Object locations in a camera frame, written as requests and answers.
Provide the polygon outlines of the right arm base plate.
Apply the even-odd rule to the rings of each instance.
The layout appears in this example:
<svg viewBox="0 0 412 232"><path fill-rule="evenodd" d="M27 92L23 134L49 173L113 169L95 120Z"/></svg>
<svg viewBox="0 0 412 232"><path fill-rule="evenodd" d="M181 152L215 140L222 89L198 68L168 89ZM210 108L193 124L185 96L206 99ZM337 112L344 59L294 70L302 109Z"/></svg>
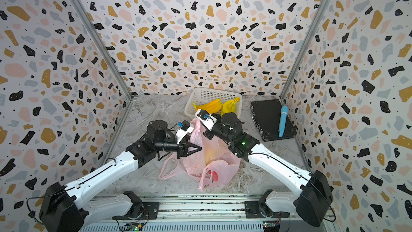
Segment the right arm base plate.
<svg viewBox="0 0 412 232"><path fill-rule="evenodd" d="M266 204L260 203L259 201L246 201L244 205L247 219L278 219L290 217L290 214L286 212L273 212Z"/></svg>

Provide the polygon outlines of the pink plastic bag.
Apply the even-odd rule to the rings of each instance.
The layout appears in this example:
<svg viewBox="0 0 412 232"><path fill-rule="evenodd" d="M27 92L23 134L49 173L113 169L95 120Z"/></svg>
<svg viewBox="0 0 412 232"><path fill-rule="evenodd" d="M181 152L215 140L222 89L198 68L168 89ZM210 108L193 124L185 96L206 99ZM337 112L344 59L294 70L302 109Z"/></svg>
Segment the pink plastic bag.
<svg viewBox="0 0 412 232"><path fill-rule="evenodd" d="M240 159L232 153L224 153L217 160L206 163L203 153L177 159L170 156L163 164L159 179L166 180L178 174L186 174L198 182L198 190L225 187L237 174Z"/></svg>
<svg viewBox="0 0 412 232"><path fill-rule="evenodd" d="M240 159L229 151L223 140L217 137L208 140L203 135L206 129L198 119L194 118L191 124L194 131L189 141L202 149L181 160L185 173L206 185L228 183L237 174Z"/></svg>

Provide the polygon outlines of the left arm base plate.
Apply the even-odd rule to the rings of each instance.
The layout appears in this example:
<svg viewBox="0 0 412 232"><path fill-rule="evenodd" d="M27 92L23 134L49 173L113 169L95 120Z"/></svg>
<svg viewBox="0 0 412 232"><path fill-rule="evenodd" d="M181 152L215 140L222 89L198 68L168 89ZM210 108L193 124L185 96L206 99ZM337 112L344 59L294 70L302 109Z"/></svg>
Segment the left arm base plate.
<svg viewBox="0 0 412 232"><path fill-rule="evenodd" d="M147 221L156 220L159 213L160 202L143 202L140 205L134 204L124 215L114 216L113 220L118 221Z"/></svg>

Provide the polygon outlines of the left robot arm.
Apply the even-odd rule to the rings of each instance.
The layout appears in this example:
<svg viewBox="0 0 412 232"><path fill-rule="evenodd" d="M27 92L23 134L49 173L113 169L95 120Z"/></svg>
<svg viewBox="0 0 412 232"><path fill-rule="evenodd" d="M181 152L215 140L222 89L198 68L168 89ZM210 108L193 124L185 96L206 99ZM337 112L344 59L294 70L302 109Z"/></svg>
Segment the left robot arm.
<svg viewBox="0 0 412 232"><path fill-rule="evenodd" d="M30 218L49 232L78 232L83 227L112 217L129 220L148 218L140 197L126 191L116 197L94 200L94 197L123 176L138 170L153 159L161 160L160 153L175 153L177 158L201 151L190 142L194 127L188 121L178 124L178 130L168 129L164 120L152 121L146 132L117 157L92 173L66 185L59 182L49 186L39 213L29 209Z"/></svg>

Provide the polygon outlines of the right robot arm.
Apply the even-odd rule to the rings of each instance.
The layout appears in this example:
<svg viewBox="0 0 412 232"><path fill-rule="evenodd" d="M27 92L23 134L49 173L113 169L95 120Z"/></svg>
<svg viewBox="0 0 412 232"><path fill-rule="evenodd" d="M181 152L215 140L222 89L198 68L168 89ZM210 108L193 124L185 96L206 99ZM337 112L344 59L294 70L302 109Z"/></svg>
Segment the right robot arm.
<svg viewBox="0 0 412 232"><path fill-rule="evenodd" d="M267 190L258 201L259 212L271 218L275 213L296 213L313 227L320 227L326 214L332 209L332 191L327 177L320 171L311 173L301 169L265 147L258 139L244 132L242 123L235 113L226 113L219 118L206 110L195 114L206 128L205 137L223 140L231 153L268 172L293 193L279 197L273 190Z"/></svg>

